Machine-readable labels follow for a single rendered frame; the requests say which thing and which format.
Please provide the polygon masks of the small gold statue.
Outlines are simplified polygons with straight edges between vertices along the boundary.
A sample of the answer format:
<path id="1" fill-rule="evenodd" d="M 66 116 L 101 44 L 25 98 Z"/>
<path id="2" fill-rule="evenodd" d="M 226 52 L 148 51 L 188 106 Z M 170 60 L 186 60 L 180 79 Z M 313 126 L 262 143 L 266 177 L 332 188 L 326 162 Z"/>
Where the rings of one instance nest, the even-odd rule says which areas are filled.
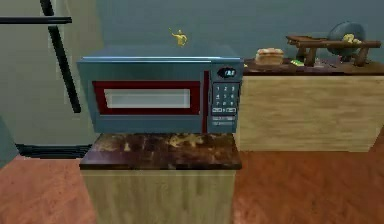
<path id="1" fill-rule="evenodd" d="M 173 32 L 172 29 L 169 29 L 170 34 L 176 39 L 178 46 L 185 46 L 188 38 L 187 35 L 182 31 L 178 30 L 177 32 Z"/>

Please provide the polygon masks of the grey round pan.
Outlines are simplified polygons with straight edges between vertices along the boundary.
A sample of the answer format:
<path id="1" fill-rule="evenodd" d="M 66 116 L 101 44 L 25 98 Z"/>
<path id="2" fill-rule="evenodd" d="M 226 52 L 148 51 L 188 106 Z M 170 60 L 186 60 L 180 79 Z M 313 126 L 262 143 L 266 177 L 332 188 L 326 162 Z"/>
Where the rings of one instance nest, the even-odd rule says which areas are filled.
<path id="1" fill-rule="evenodd" d="M 365 29 L 359 23 L 342 22 L 336 25 L 328 34 L 327 39 L 330 41 L 343 41 L 347 43 L 355 43 L 356 41 L 365 40 Z M 328 51 L 338 56 L 351 56 L 356 48 L 328 48 Z"/>

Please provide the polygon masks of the blue microwave oven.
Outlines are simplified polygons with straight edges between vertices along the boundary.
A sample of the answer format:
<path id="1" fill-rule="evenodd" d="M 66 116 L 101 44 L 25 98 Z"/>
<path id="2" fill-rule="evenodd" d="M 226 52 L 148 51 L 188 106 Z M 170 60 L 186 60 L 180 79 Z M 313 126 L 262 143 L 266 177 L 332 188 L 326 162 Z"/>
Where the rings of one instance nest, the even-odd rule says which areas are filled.
<path id="1" fill-rule="evenodd" d="M 78 62 L 98 133 L 234 133 L 238 57 L 89 56 Z"/>

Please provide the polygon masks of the loaf of bread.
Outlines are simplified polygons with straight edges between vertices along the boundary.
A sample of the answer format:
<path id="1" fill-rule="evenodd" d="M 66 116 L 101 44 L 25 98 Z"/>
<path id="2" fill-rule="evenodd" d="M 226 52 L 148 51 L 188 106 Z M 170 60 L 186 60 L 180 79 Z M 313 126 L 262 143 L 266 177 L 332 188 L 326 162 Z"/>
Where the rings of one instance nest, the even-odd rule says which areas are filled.
<path id="1" fill-rule="evenodd" d="M 283 62 L 284 52 L 278 48 L 259 49 L 255 62 L 259 65 L 279 65 Z"/>

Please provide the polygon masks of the wooden cabinet with marble top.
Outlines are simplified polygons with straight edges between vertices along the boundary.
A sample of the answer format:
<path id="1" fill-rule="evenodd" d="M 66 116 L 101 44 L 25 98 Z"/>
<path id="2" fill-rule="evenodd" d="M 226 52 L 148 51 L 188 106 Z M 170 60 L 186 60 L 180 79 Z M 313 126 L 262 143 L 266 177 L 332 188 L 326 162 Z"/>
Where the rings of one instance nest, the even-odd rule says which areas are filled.
<path id="1" fill-rule="evenodd" d="M 79 167 L 96 224 L 232 224 L 232 134 L 102 134 Z"/>

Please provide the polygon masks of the brown wooden rack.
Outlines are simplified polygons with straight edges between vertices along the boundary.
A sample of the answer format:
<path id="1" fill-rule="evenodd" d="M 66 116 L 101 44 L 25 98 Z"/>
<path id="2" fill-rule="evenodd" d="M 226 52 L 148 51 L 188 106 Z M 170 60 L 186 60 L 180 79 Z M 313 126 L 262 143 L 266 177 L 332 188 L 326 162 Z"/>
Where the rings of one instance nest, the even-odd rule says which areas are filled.
<path id="1" fill-rule="evenodd" d="M 360 43 L 349 43 L 343 40 L 328 40 L 327 38 L 313 38 L 310 36 L 287 36 L 287 43 L 295 46 L 298 51 L 296 59 L 303 62 L 307 67 L 313 67 L 318 49 L 358 49 L 358 53 L 348 54 L 354 59 L 354 65 L 363 67 L 366 63 L 368 52 L 371 48 L 380 48 L 380 41 L 361 41 Z"/>

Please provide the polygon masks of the long wooden counter cabinet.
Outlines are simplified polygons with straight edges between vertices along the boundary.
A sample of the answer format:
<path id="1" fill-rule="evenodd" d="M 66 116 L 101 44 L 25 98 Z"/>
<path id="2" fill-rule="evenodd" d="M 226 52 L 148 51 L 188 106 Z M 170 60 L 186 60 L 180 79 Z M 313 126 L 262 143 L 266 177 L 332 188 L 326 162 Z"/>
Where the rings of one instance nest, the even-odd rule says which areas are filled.
<path id="1" fill-rule="evenodd" d="M 242 151 L 364 152 L 383 127 L 382 63 L 245 61 L 236 133 Z"/>

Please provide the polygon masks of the grey fridge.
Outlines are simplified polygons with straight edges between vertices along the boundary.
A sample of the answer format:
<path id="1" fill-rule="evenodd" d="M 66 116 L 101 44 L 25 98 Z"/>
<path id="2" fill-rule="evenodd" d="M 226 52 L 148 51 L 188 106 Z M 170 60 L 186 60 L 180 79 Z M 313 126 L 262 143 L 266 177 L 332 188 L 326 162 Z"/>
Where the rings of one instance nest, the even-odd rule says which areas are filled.
<path id="1" fill-rule="evenodd" d="M 22 154 L 82 154 L 94 142 L 76 61 L 103 46 L 96 0 L 50 0 L 81 107 L 73 111 L 50 27 L 0 25 L 0 118 Z"/>

